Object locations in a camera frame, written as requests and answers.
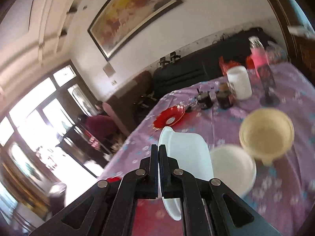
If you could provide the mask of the white bowl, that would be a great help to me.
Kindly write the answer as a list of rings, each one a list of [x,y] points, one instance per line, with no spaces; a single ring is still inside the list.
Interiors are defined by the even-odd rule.
[[[243,148],[224,144],[210,151],[214,177],[224,182],[239,197],[245,197],[256,180],[256,163]]]
[[[175,159],[180,169],[204,181],[214,178],[208,145],[201,135],[175,132],[166,126],[162,129],[158,144],[166,146],[167,156]]]

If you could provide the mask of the beige bowl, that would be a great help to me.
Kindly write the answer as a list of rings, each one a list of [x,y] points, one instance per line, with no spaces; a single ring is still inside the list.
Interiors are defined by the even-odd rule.
[[[239,141],[243,149],[266,166],[272,165],[292,148],[294,137],[292,120],[275,108],[251,112],[239,129]]]

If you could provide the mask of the pink water bottle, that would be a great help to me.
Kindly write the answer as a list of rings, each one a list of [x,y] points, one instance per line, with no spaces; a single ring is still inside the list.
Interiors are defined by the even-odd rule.
[[[248,39],[251,50],[251,59],[254,63],[257,77],[259,77],[258,69],[263,65],[269,64],[268,57],[263,44],[257,36],[251,36]]]

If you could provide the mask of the black sofa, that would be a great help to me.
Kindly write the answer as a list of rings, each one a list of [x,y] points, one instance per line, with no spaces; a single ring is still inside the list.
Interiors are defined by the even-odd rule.
[[[245,65],[246,58],[251,54],[251,36],[257,36],[264,47],[268,46],[268,41],[275,42],[262,28],[250,28],[183,56],[153,73],[154,97],[160,99],[172,91],[221,77],[223,73],[219,66],[220,57],[225,62],[235,61]]]

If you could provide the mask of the small red glass plate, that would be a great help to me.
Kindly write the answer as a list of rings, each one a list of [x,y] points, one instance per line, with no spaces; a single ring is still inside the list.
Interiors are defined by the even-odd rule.
[[[153,122],[153,126],[156,129],[162,129],[166,126],[172,126],[179,122],[185,114],[185,107],[182,105],[176,105],[170,107],[162,113],[160,113]]]

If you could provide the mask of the purple floral tablecloth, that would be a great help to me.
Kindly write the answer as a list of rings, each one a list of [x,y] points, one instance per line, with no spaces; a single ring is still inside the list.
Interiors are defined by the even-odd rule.
[[[245,202],[282,235],[297,235],[314,205],[314,86],[290,63],[271,69],[276,84],[274,93],[280,100],[278,108],[293,123],[294,142],[285,155],[269,165],[257,160],[256,180]],[[264,94],[255,71],[250,71],[249,77],[253,93],[248,100],[238,101],[227,110],[219,105],[208,110],[195,108],[173,130],[200,134],[209,149],[224,144],[281,144],[286,129],[275,116],[267,114],[263,119],[247,122],[249,114],[261,107],[259,101]],[[150,155],[151,146],[158,143],[160,136],[153,124],[162,111],[190,104],[197,90],[217,88],[225,80],[220,77],[200,82],[162,97],[105,167],[102,178],[123,177]]]

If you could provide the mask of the seated person in pink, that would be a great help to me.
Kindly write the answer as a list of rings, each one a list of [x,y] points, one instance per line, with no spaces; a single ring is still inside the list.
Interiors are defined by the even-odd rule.
[[[95,108],[97,110],[96,115],[89,117],[86,114],[81,114],[78,116],[78,121],[106,148],[111,148],[116,143],[115,137],[119,135],[120,130],[103,109],[102,101],[97,101]]]

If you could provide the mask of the framed horse painting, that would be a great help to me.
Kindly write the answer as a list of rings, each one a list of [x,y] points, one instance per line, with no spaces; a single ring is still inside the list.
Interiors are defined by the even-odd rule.
[[[88,33],[108,61],[138,32],[181,3],[182,0],[107,0]]]

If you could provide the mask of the black phone stand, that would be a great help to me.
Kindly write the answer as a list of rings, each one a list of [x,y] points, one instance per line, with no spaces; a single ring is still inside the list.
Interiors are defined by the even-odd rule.
[[[277,107],[280,104],[279,98],[271,91],[276,88],[273,73],[268,64],[257,69],[260,82],[264,90],[264,95],[260,98],[260,105],[263,107]]]

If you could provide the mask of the dark jar red label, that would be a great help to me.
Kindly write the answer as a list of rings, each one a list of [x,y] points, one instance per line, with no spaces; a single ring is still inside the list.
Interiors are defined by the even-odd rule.
[[[216,91],[216,98],[221,109],[229,109],[233,106],[233,96],[227,82],[219,84],[219,89]]]

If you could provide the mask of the white bowl on table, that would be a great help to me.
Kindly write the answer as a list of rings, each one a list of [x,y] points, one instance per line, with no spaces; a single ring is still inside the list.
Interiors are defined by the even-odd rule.
[[[214,177],[224,182],[239,197],[245,197],[256,180],[256,163],[243,148],[224,144],[210,151]]]

